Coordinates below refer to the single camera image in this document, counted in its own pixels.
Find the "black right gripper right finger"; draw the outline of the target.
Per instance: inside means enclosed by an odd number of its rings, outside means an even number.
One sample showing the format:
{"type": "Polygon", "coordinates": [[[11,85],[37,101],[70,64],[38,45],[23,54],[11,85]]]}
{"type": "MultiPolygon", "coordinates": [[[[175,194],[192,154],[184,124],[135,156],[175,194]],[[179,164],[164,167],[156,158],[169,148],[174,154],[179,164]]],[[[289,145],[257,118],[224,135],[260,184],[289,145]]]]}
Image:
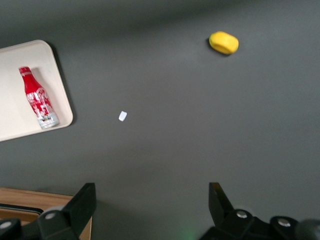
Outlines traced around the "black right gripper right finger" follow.
{"type": "Polygon", "coordinates": [[[286,216],[274,216],[264,222],[247,210],[234,208],[217,182],[209,183],[208,208],[214,226],[202,240],[296,240],[298,221],[286,216]]]}

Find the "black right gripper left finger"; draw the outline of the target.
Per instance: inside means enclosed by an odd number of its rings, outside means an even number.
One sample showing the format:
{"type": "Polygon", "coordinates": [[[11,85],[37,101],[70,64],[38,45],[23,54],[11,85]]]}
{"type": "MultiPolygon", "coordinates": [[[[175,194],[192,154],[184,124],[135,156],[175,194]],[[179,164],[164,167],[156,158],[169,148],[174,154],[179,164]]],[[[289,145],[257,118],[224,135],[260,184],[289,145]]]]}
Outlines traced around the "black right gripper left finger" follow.
{"type": "Polygon", "coordinates": [[[79,240],[91,226],[97,207],[96,185],[86,183],[73,196],[0,189],[0,209],[15,216],[0,217],[2,240],[79,240]]]}

